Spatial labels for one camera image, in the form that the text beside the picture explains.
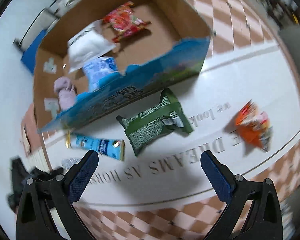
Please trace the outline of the checkered table mat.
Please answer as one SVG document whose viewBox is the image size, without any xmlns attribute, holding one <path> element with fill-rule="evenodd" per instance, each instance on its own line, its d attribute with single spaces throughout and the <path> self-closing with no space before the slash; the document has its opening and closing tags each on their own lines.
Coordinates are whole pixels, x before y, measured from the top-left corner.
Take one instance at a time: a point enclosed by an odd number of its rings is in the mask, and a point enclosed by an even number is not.
<svg viewBox="0 0 300 240">
<path fill-rule="evenodd" d="M 49 168 L 83 150 L 65 146 L 75 131 L 122 139 L 124 161 L 100 156 L 79 214 L 102 239 L 198 239 L 219 217 L 217 199 L 200 166 L 211 150 L 221 163 L 248 179 L 273 180 L 280 200 L 300 185 L 300 79 L 287 48 L 248 0 L 187 0 L 211 30 L 201 71 L 168 86 L 193 128 L 159 137 L 135 156 L 118 115 L 129 118 L 155 106 L 161 90 L 81 128 L 40 132 Z M 270 149 L 246 143 L 235 117 L 252 100 L 272 126 Z"/>
</svg>

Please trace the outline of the lilac sock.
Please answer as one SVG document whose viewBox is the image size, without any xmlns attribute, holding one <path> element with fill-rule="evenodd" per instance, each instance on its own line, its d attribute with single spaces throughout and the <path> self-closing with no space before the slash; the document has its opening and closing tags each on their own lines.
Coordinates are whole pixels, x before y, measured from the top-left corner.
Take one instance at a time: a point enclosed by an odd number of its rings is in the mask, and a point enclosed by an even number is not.
<svg viewBox="0 0 300 240">
<path fill-rule="evenodd" d="M 58 78 L 53 85 L 54 93 L 58 95 L 61 110 L 66 111 L 77 101 L 76 88 L 68 77 Z"/>
</svg>

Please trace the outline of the blue folded mat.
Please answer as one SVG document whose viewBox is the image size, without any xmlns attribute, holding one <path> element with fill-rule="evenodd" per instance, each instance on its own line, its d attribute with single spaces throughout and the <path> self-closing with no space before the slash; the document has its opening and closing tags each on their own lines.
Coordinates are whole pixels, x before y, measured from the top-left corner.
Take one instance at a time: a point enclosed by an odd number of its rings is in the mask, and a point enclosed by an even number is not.
<svg viewBox="0 0 300 240">
<path fill-rule="evenodd" d="M 46 35 L 46 33 L 47 33 L 46 29 L 43 29 L 33 40 L 30 46 L 23 52 L 23 55 L 21 57 L 21 62 L 32 75 L 34 74 L 34 68 L 36 66 L 37 49 L 41 44 L 41 41 Z"/>
</svg>

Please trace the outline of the white bagged cloth packet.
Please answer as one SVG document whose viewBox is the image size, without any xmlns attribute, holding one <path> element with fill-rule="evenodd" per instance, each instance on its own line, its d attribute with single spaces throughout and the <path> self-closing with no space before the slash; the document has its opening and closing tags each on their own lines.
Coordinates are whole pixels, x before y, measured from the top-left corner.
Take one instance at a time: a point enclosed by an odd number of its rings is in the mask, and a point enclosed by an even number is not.
<svg viewBox="0 0 300 240">
<path fill-rule="evenodd" d="M 89 59 L 101 57 L 116 48 L 113 42 L 102 35 L 101 25 L 102 20 L 96 20 L 67 42 L 69 73 L 81 69 Z"/>
</svg>

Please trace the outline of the blue tube packet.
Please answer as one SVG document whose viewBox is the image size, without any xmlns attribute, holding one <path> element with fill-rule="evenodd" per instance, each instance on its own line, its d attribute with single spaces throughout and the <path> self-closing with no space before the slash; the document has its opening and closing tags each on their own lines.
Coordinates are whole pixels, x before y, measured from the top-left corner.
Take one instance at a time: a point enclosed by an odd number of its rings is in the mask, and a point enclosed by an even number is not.
<svg viewBox="0 0 300 240">
<path fill-rule="evenodd" d="M 124 161 L 125 142 L 122 139 L 103 139 L 69 132 L 66 136 L 67 148 L 93 150 L 101 155 Z"/>
</svg>

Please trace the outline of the green snack packet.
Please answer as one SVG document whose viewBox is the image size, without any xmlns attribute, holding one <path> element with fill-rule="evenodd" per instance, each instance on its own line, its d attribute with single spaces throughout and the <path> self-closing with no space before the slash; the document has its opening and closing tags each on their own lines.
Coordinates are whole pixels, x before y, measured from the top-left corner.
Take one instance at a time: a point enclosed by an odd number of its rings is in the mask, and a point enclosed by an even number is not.
<svg viewBox="0 0 300 240">
<path fill-rule="evenodd" d="M 157 105 L 130 118 L 118 115 L 116 120 L 124 128 L 135 156 L 138 156 L 144 147 L 159 137 L 168 135 L 175 130 L 186 134 L 193 132 L 178 98 L 169 88 L 165 88 L 161 92 Z"/>
</svg>

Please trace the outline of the orange snack packet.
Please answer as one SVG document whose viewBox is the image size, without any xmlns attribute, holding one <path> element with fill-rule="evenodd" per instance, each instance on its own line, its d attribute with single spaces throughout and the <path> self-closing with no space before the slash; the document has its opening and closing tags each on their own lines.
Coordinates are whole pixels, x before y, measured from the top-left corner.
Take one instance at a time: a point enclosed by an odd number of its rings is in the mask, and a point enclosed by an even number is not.
<svg viewBox="0 0 300 240">
<path fill-rule="evenodd" d="M 248 101 L 235 117 L 239 136 L 249 145 L 264 152 L 270 149 L 272 126 L 266 112 L 261 112 L 256 103 Z"/>
</svg>

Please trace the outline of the open cardboard box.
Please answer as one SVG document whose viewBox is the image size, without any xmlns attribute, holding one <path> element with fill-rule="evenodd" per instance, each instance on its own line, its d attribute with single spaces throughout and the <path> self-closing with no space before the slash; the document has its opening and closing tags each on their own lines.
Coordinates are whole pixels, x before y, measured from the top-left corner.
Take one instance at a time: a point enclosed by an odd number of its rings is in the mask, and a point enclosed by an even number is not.
<svg viewBox="0 0 300 240">
<path fill-rule="evenodd" d="M 136 17 L 148 26 L 123 39 L 115 49 L 118 72 L 88 93 L 87 78 L 69 73 L 68 41 L 90 23 L 133 2 Z M 45 35 L 36 54 L 33 103 L 40 132 L 81 128 L 201 71 L 211 37 L 210 27 L 187 0 L 81 0 Z M 57 98 L 54 82 L 70 77 L 85 97 L 53 116 L 47 103 Z"/>
</svg>

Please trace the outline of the red snack packet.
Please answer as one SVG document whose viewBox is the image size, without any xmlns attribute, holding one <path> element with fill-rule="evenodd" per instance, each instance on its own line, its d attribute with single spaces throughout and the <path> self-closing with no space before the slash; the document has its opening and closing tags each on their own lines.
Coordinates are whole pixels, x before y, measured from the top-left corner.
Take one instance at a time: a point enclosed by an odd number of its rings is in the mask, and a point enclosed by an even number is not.
<svg viewBox="0 0 300 240">
<path fill-rule="evenodd" d="M 151 21 L 144 21 L 134 15 L 134 5 L 132 1 L 126 2 L 102 18 L 103 24 L 109 23 L 116 31 L 112 39 L 114 43 L 139 33 L 151 24 Z"/>
</svg>

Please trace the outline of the light blue tissue pack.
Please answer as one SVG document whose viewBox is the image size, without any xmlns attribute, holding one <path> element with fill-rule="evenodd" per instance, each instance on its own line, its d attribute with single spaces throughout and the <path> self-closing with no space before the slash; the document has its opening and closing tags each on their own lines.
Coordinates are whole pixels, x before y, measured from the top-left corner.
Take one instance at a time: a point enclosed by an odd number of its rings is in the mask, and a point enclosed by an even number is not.
<svg viewBox="0 0 300 240">
<path fill-rule="evenodd" d="M 100 88 L 99 81 L 118 71 L 116 61 L 113 57 L 103 56 L 89 59 L 82 67 L 83 73 L 88 80 L 89 92 Z"/>
</svg>

